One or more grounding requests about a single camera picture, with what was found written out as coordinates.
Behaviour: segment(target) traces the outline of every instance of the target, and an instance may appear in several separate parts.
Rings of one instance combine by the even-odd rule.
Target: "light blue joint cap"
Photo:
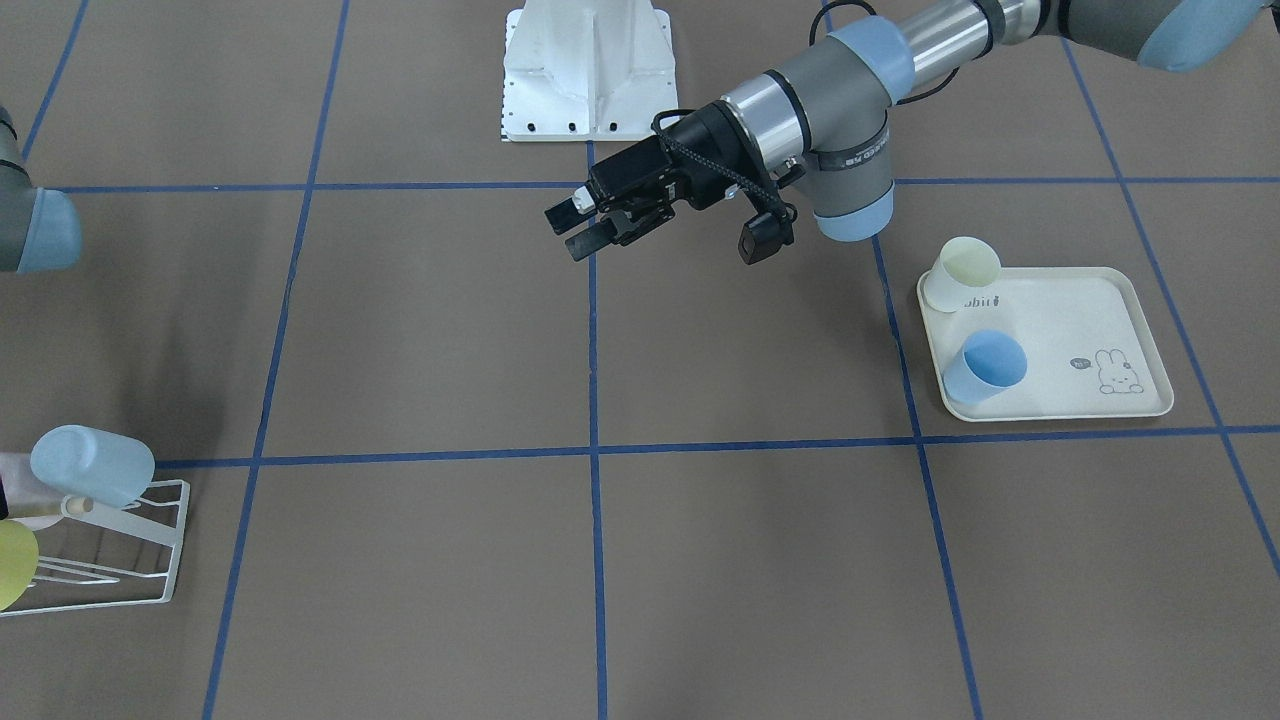
[[[884,225],[893,219],[893,186],[888,186],[888,192],[861,210],[854,210],[836,218],[823,218],[814,213],[813,218],[818,220],[818,229],[822,231],[822,234],[831,240],[840,242],[867,240],[884,229]]]
[[[18,273],[61,270],[79,260],[79,215],[70,197],[56,190],[36,191],[27,242],[22,246]]]
[[[915,87],[915,55],[896,24],[873,15],[832,31],[829,37],[847,45],[867,63],[893,102]]]
[[[1261,0],[1183,0],[1151,33],[1138,64],[1185,73],[1208,63],[1235,42],[1271,3]]]

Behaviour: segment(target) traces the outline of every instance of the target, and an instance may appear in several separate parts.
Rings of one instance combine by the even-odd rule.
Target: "blue cup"
[[[978,331],[942,372],[942,388],[956,402],[975,405],[1027,377],[1027,352],[1000,331]]]
[[[147,446],[131,437],[63,425],[31,448],[31,470],[40,482],[67,495],[124,507],[146,492],[156,461]]]

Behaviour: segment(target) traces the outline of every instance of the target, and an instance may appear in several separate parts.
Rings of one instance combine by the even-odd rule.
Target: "tray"
[[[1174,406],[1174,388],[1133,283],[1112,268],[1005,268],[956,313],[924,301],[915,286],[942,404],[969,423],[1152,418]],[[1027,351],[1027,377],[980,404],[942,391],[942,370],[980,329],[1009,333]]]

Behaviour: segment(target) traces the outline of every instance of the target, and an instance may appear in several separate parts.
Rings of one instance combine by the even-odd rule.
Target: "brown floor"
[[[895,110],[876,242],[792,197],[745,268],[742,200],[568,259],[541,210],[617,147],[498,142],[516,4],[0,8],[86,237],[0,277],[0,447],[83,423],[195,488],[172,603],[0,619],[0,717],[1276,717],[1270,20],[1189,76],[1001,49]],[[658,5],[699,106],[818,3]],[[955,234],[1124,272],[1174,410],[947,414]]]

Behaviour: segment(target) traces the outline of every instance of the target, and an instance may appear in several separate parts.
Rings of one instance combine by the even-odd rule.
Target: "rabbit illustration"
[[[1138,372],[1129,364],[1120,350],[1100,350],[1094,356],[1098,361],[1098,380],[1102,383],[1102,395],[1143,392],[1142,383],[1138,382]]]

